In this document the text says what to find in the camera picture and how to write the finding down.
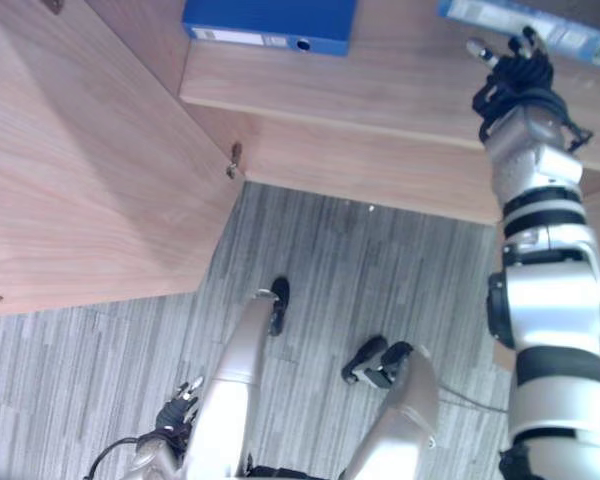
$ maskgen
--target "metal hinge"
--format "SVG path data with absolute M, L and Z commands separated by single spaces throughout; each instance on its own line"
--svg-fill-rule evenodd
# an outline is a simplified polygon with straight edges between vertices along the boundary
M 55 15 L 58 15 L 64 7 L 64 0 L 41 0 L 49 10 Z
M 236 178 L 236 170 L 238 169 L 238 165 L 240 165 L 240 157 L 242 156 L 242 144 L 240 142 L 236 142 L 231 147 L 231 163 L 225 170 L 227 177 L 231 180 Z

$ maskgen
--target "wooden cabinet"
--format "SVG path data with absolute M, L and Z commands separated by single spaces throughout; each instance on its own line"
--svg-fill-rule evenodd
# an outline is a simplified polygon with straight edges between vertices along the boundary
M 0 0 L 0 314 L 195 290 L 242 178 L 83 1 Z
M 183 0 L 64 3 L 0 0 L 0 314 L 195 290 L 243 181 L 236 141 L 250 180 L 499 219 L 476 32 L 431 3 L 360 0 L 345 58 L 191 44 Z M 556 68 L 597 134 L 595 193 L 600 70 Z

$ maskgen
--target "floor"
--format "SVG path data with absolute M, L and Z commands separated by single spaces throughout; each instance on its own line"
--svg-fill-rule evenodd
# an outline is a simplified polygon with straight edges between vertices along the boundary
M 376 333 L 426 346 L 442 382 L 506 408 L 484 311 L 494 241 L 489 227 L 247 184 L 197 293 L 0 318 L 0 475 L 82 478 L 105 445 L 150 430 L 279 273 L 292 298 L 266 347 L 256 462 L 337 477 L 383 398 L 339 370 Z M 441 398 L 420 478 L 500 478 L 506 416 Z M 97 478 L 121 477 L 132 450 Z

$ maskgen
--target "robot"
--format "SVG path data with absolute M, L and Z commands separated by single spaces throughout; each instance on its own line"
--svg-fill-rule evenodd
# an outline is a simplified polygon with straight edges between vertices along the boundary
M 473 109 L 484 120 L 479 138 L 505 236 L 502 271 L 489 279 L 488 327 L 516 353 L 511 447 L 500 471 L 505 480 L 600 480 L 600 253 L 573 156 L 592 133 L 551 90 L 553 67 L 531 28 L 511 39 L 512 55 L 481 40 L 467 48 L 492 70 Z M 566 148 L 565 128 L 573 136 Z M 153 432 L 120 442 L 137 444 L 123 480 L 313 478 L 254 466 L 248 454 L 264 342 L 282 332 L 289 292 L 279 278 L 249 301 L 203 402 L 202 380 L 185 384 Z M 339 480 L 415 478 L 419 457 L 435 445 L 438 385 L 428 353 L 406 342 L 388 349 L 381 337 L 367 347 L 341 374 L 389 391 Z

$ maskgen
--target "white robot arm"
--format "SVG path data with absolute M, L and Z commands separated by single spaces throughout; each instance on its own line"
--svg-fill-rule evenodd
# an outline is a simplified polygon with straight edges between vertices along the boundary
M 553 68 L 530 28 L 499 56 L 473 107 L 503 211 L 503 270 L 489 280 L 489 330 L 516 351 L 506 480 L 600 480 L 600 253 L 572 153 L 591 138 L 552 90 Z M 575 137 L 564 147 L 566 127 Z

